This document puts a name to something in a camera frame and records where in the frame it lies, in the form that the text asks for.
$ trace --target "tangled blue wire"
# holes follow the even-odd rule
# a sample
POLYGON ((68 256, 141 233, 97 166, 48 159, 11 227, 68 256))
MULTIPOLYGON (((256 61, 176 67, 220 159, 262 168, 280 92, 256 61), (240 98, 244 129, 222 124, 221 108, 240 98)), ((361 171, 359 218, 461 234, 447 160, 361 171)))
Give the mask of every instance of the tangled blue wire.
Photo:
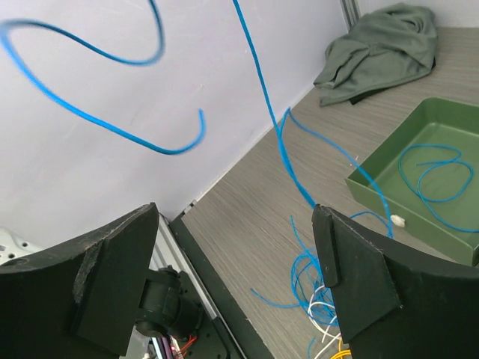
POLYGON ((251 292, 259 299, 261 299, 261 301, 264 301, 265 303, 273 307, 277 307, 280 309, 301 307, 305 311, 306 315, 312 318, 318 324, 338 326, 331 290, 329 288, 325 288, 324 286, 323 276, 321 274, 321 267, 317 257, 316 248, 307 248, 305 246, 304 242, 301 240, 301 237, 299 237, 299 234, 296 230, 293 216, 290 217, 290 221, 296 241, 302 248, 301 254, 297 256, 293 261, 290 273, 291 292, 296 298, 296 303, 277 304, 264 298, 254 289, 252 289, 251 292), (308 287, 305 285, 305 282, 302 280, 302 277, 306 278, 308 287), (327 303, 329 305, 312 307, 310 314, 308 312, 309 304, 310 302, 315 301, 327 303))
POLYGON ((468 228, 461 228, 458 226, 454 226, 453 224, 447 222, 444 218, 442 218, 440 215, 437 214, 437 212, 434 210, 434 208, 431 206, 431 203, 447 203, 452 200, 456 200, 457 198, 460 197, 461 194, 467 189, 467 187, 471 184, 472 177, 474 176, 474 168, 467 162, 462 161, 460 158, 463 155, 463 153, 458 150, 457 148, 445 145, 445 144, 413 144, 412 146, 407 147, 399 156, 399 160, 397 162, 398 168, 399 168, 399 173, 401 177, 403 178, 404 182, 407 184, 409 189, 415 193, 416 196, 418 196, 424 205, 430 210, 430 212, 436 217, 436 219, 443 223, 445 226, 450 227, 454 230, 458 230, 460 232, 466 232, 466 233, 479 233, 479 230, 474 230, 474 229, 468 229, 468 228), (443 150, 450 150, 454 153, 456 153, 455 157, 451 159, 443 159, 443 160, 438 160, 438 161, 428 161, 428 162, 422 162, 416 164, 417 166, 429 166, 427 169, 420 175, 418 179, 418 184, 414 188, 411 184, 411 182, 408 180, 407 176, 404 173, 403 170, 403 159, 404 156, 410 151, 414 150, 417 148, 439 148, 443 150), (464 182, 464 185, 460 188, 460 190, 453 196, 450 196, 448 198, 443 198, 443 199, 438 199, 438 198, 429 198, 426 197, 421 188, 421 184, 423 179, 425 178, 426 175, 428 175, 431 171, 444 167, 446 165, 453 165, 453 164, 458 164, 466 167, 469 170, 469 177, 467 180, 464 182))

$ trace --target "crumpled fabric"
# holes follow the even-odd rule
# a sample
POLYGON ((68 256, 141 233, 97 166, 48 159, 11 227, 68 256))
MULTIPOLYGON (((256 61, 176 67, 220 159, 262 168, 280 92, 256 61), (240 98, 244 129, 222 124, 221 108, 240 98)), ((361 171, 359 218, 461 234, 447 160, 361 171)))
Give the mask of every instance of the crumpled fabric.
POLYGON ((434 13, 427 7, 401 3, 364 15, 326 49, 326 65, 314 80, 320 105, 428 75, 437 42, 434 13))

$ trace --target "red wire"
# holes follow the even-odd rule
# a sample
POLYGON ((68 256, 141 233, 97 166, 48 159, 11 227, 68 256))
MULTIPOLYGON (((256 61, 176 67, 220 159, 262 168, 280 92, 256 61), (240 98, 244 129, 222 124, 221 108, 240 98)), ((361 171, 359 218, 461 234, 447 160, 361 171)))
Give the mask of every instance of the red wire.
POLYGON ((188 352, 184 352, 184 351, 187 350, 197 340, 197 338, 198 337, 193 337, 192 335, 189 336, 188 342, 180 349, 180 353, 183 356, 183 358, 188 354, 188 352))

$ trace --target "white wall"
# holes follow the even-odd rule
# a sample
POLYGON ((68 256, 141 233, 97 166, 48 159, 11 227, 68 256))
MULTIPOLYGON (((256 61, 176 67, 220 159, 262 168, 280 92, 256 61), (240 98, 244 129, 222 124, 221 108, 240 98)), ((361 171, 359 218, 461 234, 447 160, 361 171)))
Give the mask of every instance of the white wall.
POLYGON ((405 2, 427 6, 436 14, 440 26, 472 28, 479 26, 479 1, 477 0, 358 0, 361 14, 405 2))
MULTIPOLYGON (((278 113, 296 102, 346 32, 339 1, 242 0, 278 113)), ((0 226, 42 246, 94 229, 150 201, 172 218, 271 126, 234 6, 158 0, 166 53, 152 67, 113 63, 59 35, 18 30, 13 41, 51 89, 102 119, 179 147, 207 119, 205 141, 163 156, 87 123, 35 90, 0 50, 0 226)), ((147 0, 2 1, 2 19, 65 28, 130 58, 156 44, 147 0)))

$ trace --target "yellow wire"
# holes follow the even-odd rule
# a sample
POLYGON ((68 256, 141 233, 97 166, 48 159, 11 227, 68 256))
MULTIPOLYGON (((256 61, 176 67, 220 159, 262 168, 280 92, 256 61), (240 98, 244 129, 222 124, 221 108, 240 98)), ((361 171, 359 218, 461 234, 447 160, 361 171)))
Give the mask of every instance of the yellow wire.
POLYGON ((349 349, 342 350, 336 354, 334 354, 331 359, 343 359, 346 355, 351 355, 351 351, 349 349))

